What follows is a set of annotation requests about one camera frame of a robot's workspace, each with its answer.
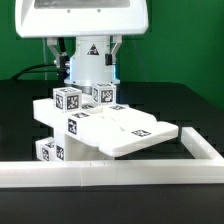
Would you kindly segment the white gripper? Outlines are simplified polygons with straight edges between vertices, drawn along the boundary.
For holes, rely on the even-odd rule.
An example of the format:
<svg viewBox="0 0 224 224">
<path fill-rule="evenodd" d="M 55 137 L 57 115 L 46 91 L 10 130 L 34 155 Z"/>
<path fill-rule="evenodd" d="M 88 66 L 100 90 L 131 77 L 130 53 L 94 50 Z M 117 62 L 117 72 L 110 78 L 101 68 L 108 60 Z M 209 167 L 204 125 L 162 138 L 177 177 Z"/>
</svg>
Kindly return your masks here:
<svg viewBox="0 0 224 224">
<path fill-rule="evenodd" d="M 15 0 L 16 32 L 23 38 L 50 37 L 60 79 L 70 75 L 62 37 L 115 35 L 105 65 L 116 64 L 121 35 L 143 34 L 149 26 L 146 0 Z"/>
</svg>

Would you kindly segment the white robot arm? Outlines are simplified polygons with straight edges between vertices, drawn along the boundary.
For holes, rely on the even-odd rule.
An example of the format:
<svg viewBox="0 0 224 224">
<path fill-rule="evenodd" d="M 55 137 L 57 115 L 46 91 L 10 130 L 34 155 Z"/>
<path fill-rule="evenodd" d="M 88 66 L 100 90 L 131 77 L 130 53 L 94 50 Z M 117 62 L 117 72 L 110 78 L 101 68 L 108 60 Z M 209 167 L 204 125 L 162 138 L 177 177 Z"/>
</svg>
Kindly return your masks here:
<svg viewBox="0 0 224 224">
<path fill-rule="evenodd" d="M 146 0 L 15 0 L 15 27 L 22 38 L 45 38 L 56 56 L 61 38 L 76 39 L 64 79 L 85 92 L 94 83 L 117 84 L 116 53 L 124 35 L 149 26 Z"/>
</svg>

